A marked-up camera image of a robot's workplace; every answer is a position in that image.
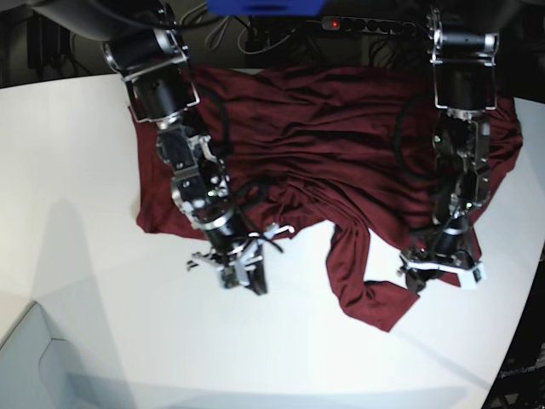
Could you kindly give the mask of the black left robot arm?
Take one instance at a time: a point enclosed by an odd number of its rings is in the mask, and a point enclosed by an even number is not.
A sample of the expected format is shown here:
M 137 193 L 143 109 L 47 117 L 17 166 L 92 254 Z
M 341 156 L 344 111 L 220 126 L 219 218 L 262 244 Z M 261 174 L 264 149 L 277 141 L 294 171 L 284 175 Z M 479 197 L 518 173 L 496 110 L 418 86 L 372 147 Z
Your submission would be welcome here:
M 528 6 L 526 1 L 432 1 L 426 15 L 433 104 L 435 170 L 419 174 L 402 154 L 401 124 L 423 97 L 401 108 L 393 130 L 393 152 L 401 170 L 417 181 L 433 181 L 431 221 L 414 230 L 400 252 L 399 272 L 414 294 L 446 274 L 473 289 L 486 278 L 471 217 L 491 195 L 491 121 L 498 107 L 496 54 L 500 32 Z

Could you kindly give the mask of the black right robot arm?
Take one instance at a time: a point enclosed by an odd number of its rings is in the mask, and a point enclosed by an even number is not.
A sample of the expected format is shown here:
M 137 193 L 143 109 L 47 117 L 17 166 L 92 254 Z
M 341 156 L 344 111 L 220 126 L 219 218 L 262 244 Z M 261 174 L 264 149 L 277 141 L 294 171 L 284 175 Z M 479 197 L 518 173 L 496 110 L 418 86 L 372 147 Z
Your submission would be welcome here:
M 226 289 L 267 293 L 262 246 L 273 236 L 244 214 L 229 185 L 227 110 L 211 89 L 195 84 L 184 26 L 164 1 L 26 1 L 25 6 L 82 37 L 100 42 L 122 79 L 134 120 L 157 130 L 155 149 L 173 172 L 170 196 L 209 241 L 189 268 L 211 266 Z

